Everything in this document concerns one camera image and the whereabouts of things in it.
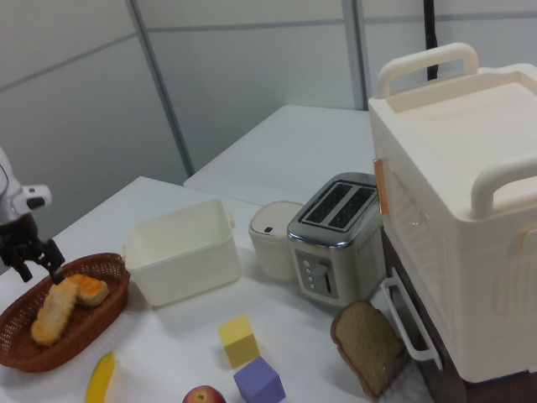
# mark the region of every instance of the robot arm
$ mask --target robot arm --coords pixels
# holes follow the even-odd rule
[[[21,186],[13,176],[8,157],[0,147],[0,257],[6,266],[18,271],[24,281],[32,278],[25,261],[45,267],[58,284],[63,280],[63,255],[52,239],[41,242],[32,210],[50,204],[45,185]]]

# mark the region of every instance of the bread roll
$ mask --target bread roll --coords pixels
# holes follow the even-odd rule
[[[72,275],[67,280],[78,286],[78,302],[86,306],[98,306],[108,295],[106,282],[87,275]]]
[[[77,285],[63,280],[50,287],[44,304],[32,324],[32,338],[37,344],[51,347],[61,338],[76,302]]]

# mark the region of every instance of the purple cube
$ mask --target purple cube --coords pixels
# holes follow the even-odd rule
[[[233,375],[246,403],[278,403],[285,397],[279,375],[262,357],[257,357]]]

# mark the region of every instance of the apple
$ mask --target apple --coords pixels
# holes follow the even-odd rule
[[[226,399],[212,386],[201,385],[188,392],[183,403],[226,403]]]

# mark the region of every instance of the tabletop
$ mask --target tabletop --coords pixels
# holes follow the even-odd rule
[[[55,237],[67,261],[121,251],[137,222],[215,198],[148,178],[138,178]],[[197,385],[212,385],[227,403],[243,402],[234,383],[216,327],[245,314],[261,355],[279,373],[287,402],[366,402],[357,377],[330,338],[336,314],[300,294],[298,285],[274,283],[260,269],[248,224],[259,205],[219,196],[234,216],[234,239],[242,265],[239,280],[200,296],[162,307],[150,306],[131,281],[128,304],[119,318],[70,362],[42,374],[0,367],[1,402],[83,401],[97,360],[114,351],[117,367],[107,401],[177,402]],[[8,270],[0,276],[0,309],[46,274],[30,265],[34,279],[24,284]],[[382,306],[379,294],[373,298]],[[411,364],[385,401],[430,402]]]
[[[373,173],[369,113],[285,106],[197,171],[185,187],[266,205],[306,204],[343,172]]]

